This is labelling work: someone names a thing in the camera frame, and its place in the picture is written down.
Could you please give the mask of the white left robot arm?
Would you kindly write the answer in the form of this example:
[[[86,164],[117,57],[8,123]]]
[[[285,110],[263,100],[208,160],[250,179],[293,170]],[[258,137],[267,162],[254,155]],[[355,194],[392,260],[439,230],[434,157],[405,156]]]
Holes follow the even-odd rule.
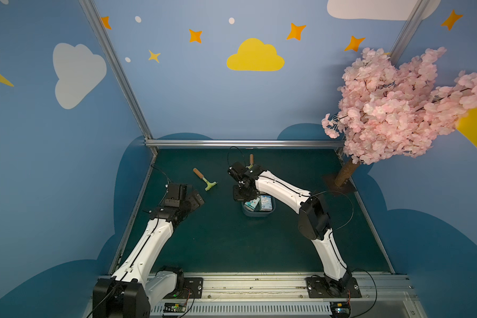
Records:
[[[163,266],[150,279],[152,267],[177,226],[204,204],[188,184],[170,183],[161,203],[149,211],[142,237],[126,261],[110,278],[100,278],[93,289],[88,317],[150,317],[151,309],[167,295],[186,290],[184,271]]]

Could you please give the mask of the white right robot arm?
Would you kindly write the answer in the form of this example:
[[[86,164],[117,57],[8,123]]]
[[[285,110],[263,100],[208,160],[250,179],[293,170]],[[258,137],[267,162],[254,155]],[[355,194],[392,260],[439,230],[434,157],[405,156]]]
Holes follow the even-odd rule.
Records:
[[[257,164],[246,167],[235,162],[227,172],[237,183],[233,186],[235,201],[251,201],[266,194],[298,214],[298,230],[319,255],[327,291],[332,295],[345,292],[352,274],[335,242],[324,196],[297,188]]]

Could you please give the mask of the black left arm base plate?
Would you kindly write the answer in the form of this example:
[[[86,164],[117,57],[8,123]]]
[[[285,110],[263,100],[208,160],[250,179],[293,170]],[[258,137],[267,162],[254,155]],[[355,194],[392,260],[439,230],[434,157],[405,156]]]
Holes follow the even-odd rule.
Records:
[[[202,277],[177,279],[175,289],[164,296],[164,299],[201,299],[203,287]]]

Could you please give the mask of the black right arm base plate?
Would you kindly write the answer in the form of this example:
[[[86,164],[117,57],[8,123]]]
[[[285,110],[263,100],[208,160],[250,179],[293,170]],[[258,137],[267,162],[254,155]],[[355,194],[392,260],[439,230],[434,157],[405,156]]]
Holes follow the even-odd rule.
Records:
[[[359,285],[353,277],[335,281],[326,276],[312,275],[306,277],[305,282],[308,296],[311,299],[362,298]]]

